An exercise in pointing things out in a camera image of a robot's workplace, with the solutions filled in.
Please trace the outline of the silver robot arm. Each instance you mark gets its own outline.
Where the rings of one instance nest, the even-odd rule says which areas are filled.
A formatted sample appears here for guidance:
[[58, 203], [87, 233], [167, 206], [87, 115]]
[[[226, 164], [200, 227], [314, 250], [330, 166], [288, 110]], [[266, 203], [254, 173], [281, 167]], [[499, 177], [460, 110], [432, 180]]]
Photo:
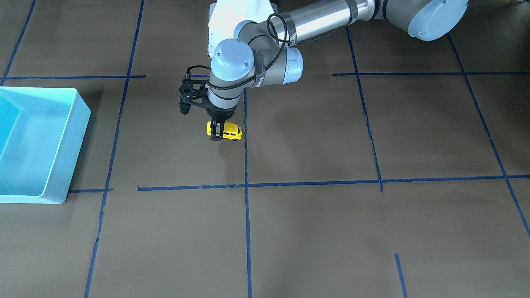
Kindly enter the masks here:
[[304, 69], [299, 44], [373, 19], [432, 41], [452, 30], [467, 6], [467, 0], [320, 0], [278, 13], [269, 0], [218, 0], [208, 19], [207, 132], [213, 141], [229, 137], [226, 121], [245, 88], [298, 81]]

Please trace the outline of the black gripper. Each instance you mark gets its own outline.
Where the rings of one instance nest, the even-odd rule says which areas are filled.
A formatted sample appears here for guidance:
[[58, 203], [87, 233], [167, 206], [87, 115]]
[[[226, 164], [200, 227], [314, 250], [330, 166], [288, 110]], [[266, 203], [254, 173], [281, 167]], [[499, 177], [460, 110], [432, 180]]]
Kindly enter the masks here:
[[211, 141], [221, 141], [223, 139], [224, 121], [231, 119], [235, 111], [236, 109], [207, 109], [207, 113], [211, 117]]

